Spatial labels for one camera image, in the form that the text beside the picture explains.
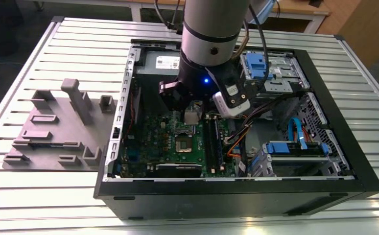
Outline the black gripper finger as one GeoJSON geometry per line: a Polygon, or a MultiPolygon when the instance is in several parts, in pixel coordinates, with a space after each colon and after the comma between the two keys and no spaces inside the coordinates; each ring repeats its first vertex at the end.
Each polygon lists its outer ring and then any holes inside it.
{"type": "Polygon", "coordinates": [[[188,106],[187,90],[179,81],[159,83],[159,96],[171,111],[183,111],[188,106]]]}

